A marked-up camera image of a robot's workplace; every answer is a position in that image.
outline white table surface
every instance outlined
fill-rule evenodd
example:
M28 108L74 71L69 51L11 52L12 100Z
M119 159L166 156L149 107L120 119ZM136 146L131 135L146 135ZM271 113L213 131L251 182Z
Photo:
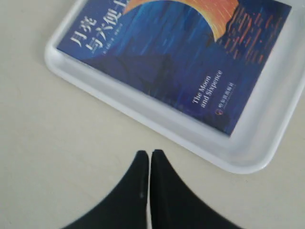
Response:
M305 228L305 98L272 160L222 171L52 74L44 46L74 0L0 1L0 229L58 229L102 200L139 149L246 229Z

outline crescent moon illustration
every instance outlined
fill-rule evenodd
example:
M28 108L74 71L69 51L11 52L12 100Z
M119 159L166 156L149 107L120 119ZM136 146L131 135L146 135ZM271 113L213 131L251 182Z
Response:
M153 1L161 0L130 0L125 8L124 14L132 9ZM207 21L213 32L215 42L221 38L225 31L228 21L232 18L238 0L170 0L181 2L193 7Z

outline book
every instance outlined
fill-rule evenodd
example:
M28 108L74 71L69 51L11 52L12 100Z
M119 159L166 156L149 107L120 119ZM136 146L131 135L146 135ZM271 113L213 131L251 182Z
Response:
M290 10L274 0L88 0L57 49L231 135Z

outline plastic tray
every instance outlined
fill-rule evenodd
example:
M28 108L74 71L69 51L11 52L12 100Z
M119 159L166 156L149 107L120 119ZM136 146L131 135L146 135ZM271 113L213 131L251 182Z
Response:
M52 72L226 171L268 165L305 85L305 0L282 1L292 10L230 137L58 51L85 2L75 3L46 46Z

